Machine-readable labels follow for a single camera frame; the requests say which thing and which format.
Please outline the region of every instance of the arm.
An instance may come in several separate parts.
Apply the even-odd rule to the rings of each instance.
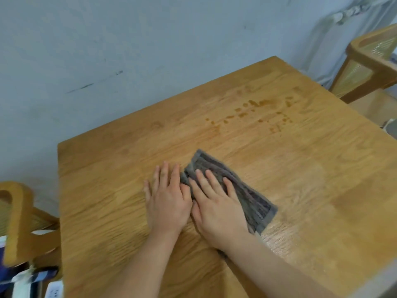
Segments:
[[[336,297],[248,232],[243,209],[230,180],[224,178],[226,194],[210,170],[206,171],[208,180],[201,171],[196,174],[202,190],[194,180],[189,181],[196,197],[192,216],[199,232],[210,245],[224,251],[269,298]]]
[[[145,181],[148,239],[133,256],[126,269],[102,298],[154,298],[176,240],[190,216],[190,188],[179,183],[179,165],[175,165],[168,183],[168,163],[157,166],[152,186]]]

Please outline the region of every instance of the wooden table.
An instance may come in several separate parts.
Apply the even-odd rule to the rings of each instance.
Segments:
[[[198,148],[279,206],[263,239],[336,294],[396,257],[397,143],[272,57],[58,146],[66,298],[98,297],[147,237],[143,180]],[[160,296],[178,295],[246,297],[191,221]]]

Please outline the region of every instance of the gray cloth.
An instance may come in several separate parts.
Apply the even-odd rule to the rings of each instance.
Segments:
[[[236,190],[237,197],[243,207],[249,231],[252,234],[254,234],[255,231],[259,234],[262,233],[275,216],[277,206],[273,205],[263,195],[241,181],[238,175],[231,171],[226,165],[217,161],[202,150],[196,151],[190,164],[181,173],[181,183],[189,185],[188,178],[197,181],[196,169],[201,170],[203,173],[207,169],[211,170],[225,192],[227,191],[223,182],[223,177],[227,177],[231,180]]]

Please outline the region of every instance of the forearm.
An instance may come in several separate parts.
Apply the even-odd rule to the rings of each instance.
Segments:
[[[226,254],[269,298],[336,297],[275,255],[254,235],[237,238]]]
[[[155,298],[177,237],[151,233],[102,298]]]

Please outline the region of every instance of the chair backrest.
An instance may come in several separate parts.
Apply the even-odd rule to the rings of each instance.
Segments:
[[[33,207],[33,192],[17,182],[0,182],[1,229],[7,230],[3,265],[7,267],[33,260],[60,246],[59,229],[36,235],[32,230],[58,225],[59,220]]]
[[[383,29],[370,32],[354,39],[346,49],[347,59],[343,63],[337,74],[330,91],[337,97],[341,98],[358,87],[362,90],[356,90],[356,96],[351,99],[358,99],[371,93],[371,90],[387,87],[393,83],[395,78],[396,67],[387,62],[391,54],[397,47],[397,24],[390,25]],[[380,75],[394,70],[393,75]]]

